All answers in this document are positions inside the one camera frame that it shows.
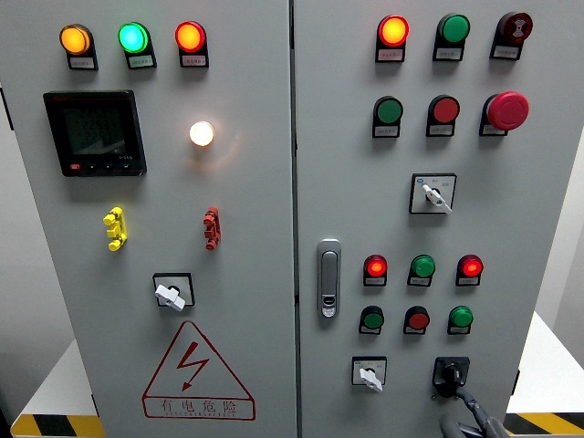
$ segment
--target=warning sign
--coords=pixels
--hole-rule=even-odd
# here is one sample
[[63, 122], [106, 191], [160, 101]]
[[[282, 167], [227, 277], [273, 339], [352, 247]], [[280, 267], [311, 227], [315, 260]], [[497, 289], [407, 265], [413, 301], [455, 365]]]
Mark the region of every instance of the warning sign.
[[256, 419], [256, 402], [209, 339], [184, 321], [142, 395], [148, 418]]

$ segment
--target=red terminal block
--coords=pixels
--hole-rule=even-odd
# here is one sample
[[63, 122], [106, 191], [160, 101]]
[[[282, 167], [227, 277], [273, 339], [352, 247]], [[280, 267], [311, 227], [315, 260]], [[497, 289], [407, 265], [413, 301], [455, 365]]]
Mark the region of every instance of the red terminal block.
[[213, 251], [221, 242], [221, 225], [219, 225], [219, 209], [217, 207], [209, 207], [204, 216], [203, 224], [206, 226], [204, 230], [204, 238], [207, 239], [205, 248]]

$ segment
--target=digital power meter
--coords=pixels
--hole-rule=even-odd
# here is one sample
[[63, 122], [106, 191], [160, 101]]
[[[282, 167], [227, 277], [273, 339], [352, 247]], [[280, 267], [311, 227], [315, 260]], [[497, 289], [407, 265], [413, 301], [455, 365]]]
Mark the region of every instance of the digital power meter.
[[52, 91], [43, 99], [63, 175], [146, 173], [133, 91]]

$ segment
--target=lightning bolt symbol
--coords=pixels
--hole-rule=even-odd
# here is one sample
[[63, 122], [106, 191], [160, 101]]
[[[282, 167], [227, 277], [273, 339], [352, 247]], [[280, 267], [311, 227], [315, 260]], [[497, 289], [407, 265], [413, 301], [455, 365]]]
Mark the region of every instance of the lightning bolt symbol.
[[196, 342], [192, 342], [189, 349], [186, 350], [186, 353], [184, 353], [184, 356], [182, 356], [181, 362], [176, 367], [177, 370], [180, 370], [181, 368], [189, 368], [189, 367], [192, 367], [194, 365], [199, 365], [199, 369], [194, 373], [194, 375], [191, 377], [191, 379], [189, 381], [186, 381], [184, 383], [184, 385], [182, 386], [182, 392], [185, 392], [186, 390], [188, 390], [189, 388], [192, 387], [191, 382], [194, 380], [195, 377], [197, 377], [197, 374], [199, 374], [199, 372], [201, 372], [201, 370], [204, 368], [204, 366], [209, 361], [208, 359], [203, 359], [203, 360], [197, 360], [196, 362], [186, 363], [186, 361], [191, 357], [191, 355], [197, 349], [198, 346], [199, 346], [199, 344], [197, 344]]

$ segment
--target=gray metal panel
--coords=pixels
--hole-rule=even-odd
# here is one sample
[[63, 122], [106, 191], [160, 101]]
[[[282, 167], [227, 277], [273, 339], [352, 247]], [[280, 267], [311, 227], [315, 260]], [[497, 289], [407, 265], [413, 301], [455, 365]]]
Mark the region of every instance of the gray metal panel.
[[[209, 71], [179, 68], [185, 20], [207, 32]], [[128, 21], [148, 27], [158, 68], [127, 69], [117, 32]], [[99, 72], [68, 70], [58, 34], [71, 23], [93, 33]], [[0, 29], [0, 76], [107, 435], [295, 436], [287, 2], [2, 2]], [[144, 177], [60, 174], [42, 94], [68, 89], [134, 90]], [[205, 151], [188, 138], [198, 120], [215, 128]], [[209, 253], [213, 204], [223, 240]], [[114, 205], [129, 228], [118, 253], [101, 222]], [[159, 308], [155, 272], [191, 272], [194, 308]], [[185, 320], [253, 395], [254, 422], [145, 418], [142, 393]]]
[[[297, 171], [303, 436], [438, 437], [438, 418], [473, 419], [461, 401], [432, 401], [437, 356], [468, 356], [467, 389], [503, 418], [584, 120], [581, 2], [296, 0]], [[534, 32], [518, 62], [489, 60], [496, 24], [528, 12]], [[471, 21], [461, 63], [433, 63], [436, 25], [446, 14]], [[387, 15], [411, 25], [402, 65], [375, 65], [375, 33]], [[505, 138], [479, 138], [485, 100], [525, 94], [527, 122]], [[451, 94], [462, 112], [451, 139], [427, 139], [428, 105]], [[386, 95], [404, 106], [401, 137], [371, 138], [371, 112]], [[454, 211], [408, 214], [416, 172], [458, 176]], [[317, 244], [343, 247], [343, 311], [325, 320], [315, 306]], [[388, 285], [363, 289], [362, 265], [382, 254]], [[420, 254], [437, 265], [428, 289], [407, 287]], [[481, 286], [454, 287], [456, 263], [477, 254]], [[380, 336], [358, 333], [360, 312], [380, 306]], [[423, 337], [402, 335], [410, 306], [432, 319]], [[469, 336], [446, 335], [449, 311], [469, 306]], [[383, 394], [350, 384], [351, 356], [388, 358]]]

